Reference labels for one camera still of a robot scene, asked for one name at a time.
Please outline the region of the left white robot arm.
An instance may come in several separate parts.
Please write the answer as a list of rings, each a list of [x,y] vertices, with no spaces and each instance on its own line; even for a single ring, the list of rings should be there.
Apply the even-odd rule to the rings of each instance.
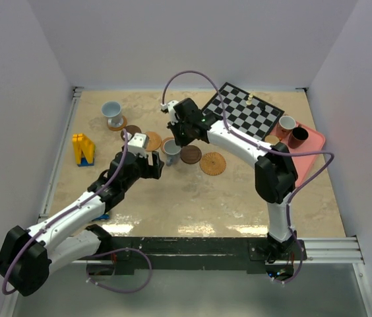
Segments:
[[[85,256],[104,259],[111,253],[111,235],[89,225],[123,201],[140,179],[159,179],[164,162],[159,153],[117,153],[81,196],[49,219],[24,229],[10,229],[0,249],[1,292],[35,293],[59,268]]]

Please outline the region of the dark walnut coaster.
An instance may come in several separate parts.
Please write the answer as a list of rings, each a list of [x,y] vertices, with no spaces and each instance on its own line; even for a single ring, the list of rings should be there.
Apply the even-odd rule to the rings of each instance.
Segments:
[[[125,140],[125,134],[124,134],[123,130],[126,130],[128,140],[130,140],[133,136],[135,136],[136,133],[142,133],[142,130],[139,126],[137,126],[137,125],[126,125],[120,133],[120,137],[123,141]]]
[[[195,145],[188,145],[181,149],[180,158],[186,164],[196,164],[202,158],[202,151]]]

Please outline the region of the small woven rattan coaster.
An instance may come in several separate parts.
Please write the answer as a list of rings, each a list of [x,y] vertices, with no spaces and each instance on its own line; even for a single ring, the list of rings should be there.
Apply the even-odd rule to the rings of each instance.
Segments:
[[[146,136],[148,137],[146,151],[157,151],[162,143],[162,138],[160,137],[160,135],[155,131],[147,131]]]

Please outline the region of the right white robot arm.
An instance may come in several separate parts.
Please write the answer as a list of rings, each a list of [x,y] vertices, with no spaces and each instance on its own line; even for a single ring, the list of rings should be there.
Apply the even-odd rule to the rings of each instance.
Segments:
[[[282,143],[272,146],[253,139],[218,114],[203,114],[190,98],[161,104],[160,109],[169,114],[168,129],[180,147],[200,140],[233,154],[253,168],[256,192],[268,207],[269,229],[263,250],[278,260],[289,255],[295,243],[290,199],[297,171],[287,146]]]

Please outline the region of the light blue cup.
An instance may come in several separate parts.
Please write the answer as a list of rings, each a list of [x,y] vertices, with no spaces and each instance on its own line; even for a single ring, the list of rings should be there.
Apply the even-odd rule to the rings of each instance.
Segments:
[[[102,114],[108,119],[113,118],[115,123],[120,122],[122,115],[122,108],[120,103],[116,101],[108,101],[102,106]]]

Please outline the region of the grey white mug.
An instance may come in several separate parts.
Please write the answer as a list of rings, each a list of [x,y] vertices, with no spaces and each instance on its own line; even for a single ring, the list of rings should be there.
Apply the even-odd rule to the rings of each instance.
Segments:
[[[166,165],[176,164],[181,156],[181,147],[176,144],[174,139],[167,140],[163,145],[163,151],[166,154]]]

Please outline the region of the large woven rattan coaster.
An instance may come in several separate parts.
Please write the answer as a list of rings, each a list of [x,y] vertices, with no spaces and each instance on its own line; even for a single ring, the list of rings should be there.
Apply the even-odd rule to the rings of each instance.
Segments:
[[[226,169],[225,158],[217,152],[206,153],[200,160],[201,170],[209,176],[222,174]]]

